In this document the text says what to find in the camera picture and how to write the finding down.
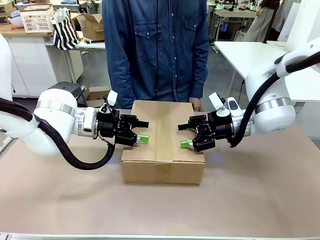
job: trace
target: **packing tape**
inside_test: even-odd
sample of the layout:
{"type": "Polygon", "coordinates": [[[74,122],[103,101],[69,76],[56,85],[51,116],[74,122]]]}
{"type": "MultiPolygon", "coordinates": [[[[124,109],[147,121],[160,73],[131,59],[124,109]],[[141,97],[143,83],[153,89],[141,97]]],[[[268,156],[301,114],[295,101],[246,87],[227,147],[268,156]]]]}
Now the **packing tape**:
{"type": "Polygon", "coordinates": [[[170,181],[173,166],[171,116],[169,104],[158,104],[156,111],[156,164],[155,181],[170,181]]]}
{"type": "Polygon", "coordinates": [[[168,183],[171,179],[173,161],[157,160],[155,164],[155,182],[168,183]]]}

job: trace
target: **hand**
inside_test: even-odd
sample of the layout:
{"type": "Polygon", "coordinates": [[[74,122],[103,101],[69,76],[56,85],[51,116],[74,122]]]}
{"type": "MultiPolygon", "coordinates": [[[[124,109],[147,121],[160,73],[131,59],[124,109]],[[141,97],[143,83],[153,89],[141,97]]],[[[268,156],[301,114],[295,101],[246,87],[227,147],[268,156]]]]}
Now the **hand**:
{"type": "Polygon", "coordinates": [[[192,103],[192,107],[195,112],[201,112],[201,99],[200,98],[189,97],[189,103],[192,103]]]}
{"type": "Polygon", "coordinates": [[[255,12],[255,14],[256,14],[257,17],[260,16],[261,10],[262,10],[262,7],[259,7],[258,10],[255,12]]]}

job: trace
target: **shirt pocket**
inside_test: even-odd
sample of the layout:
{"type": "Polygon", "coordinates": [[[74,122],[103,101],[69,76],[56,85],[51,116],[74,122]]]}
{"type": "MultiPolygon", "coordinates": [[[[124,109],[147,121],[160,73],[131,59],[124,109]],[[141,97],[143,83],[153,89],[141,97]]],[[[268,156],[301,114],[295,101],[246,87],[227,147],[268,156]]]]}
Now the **shirt pocket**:
{"type": "Polygon", "coordinates": [[[157,23],[136,23],[134,24],[135,43],[138,58],[150,63],[151,65],[157,64],[157,23]]]}
{"type": "Polygon", "coordinates": [[[191,51],[192,45],[194,43],[197,27],[198,27],[197,16],[184,19],[183,48],[185,51],[191,51]]]}

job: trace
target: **white cabinet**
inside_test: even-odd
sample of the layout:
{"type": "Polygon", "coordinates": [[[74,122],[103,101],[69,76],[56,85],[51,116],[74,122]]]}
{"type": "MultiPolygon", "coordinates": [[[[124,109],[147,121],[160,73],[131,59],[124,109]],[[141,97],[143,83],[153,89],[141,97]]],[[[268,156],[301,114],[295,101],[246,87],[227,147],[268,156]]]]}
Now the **white cabinet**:
{"type": "MultiPolygon", "coordinates": [[[[39,97],[59,82],[71,82],[71,73],[65,52],[47,46],[42,36],[30,33],[23,36],[6,36],[12,52],[12,89],[17,97],[39,97]]],[[[76,79],[83,73],[79,51],[70,51],[76,79]]]]}
{"type": "Polygon", "coordinates": [[[57,83],[43,37],[8,36],[7,40],[29,96],[38,97],[57,83]]]}

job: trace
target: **white basket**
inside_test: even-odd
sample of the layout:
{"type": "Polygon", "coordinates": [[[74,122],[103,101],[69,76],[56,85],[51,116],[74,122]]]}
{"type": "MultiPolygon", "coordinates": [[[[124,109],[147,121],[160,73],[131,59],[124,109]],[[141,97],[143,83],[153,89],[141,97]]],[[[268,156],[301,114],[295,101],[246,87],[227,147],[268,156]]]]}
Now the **white basket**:
{"type": "Polygon", "coordinates": [[[26,33],[52,33],[54,31],[52,4],[29,5],[20,11],[20,15],[26,33]]]}

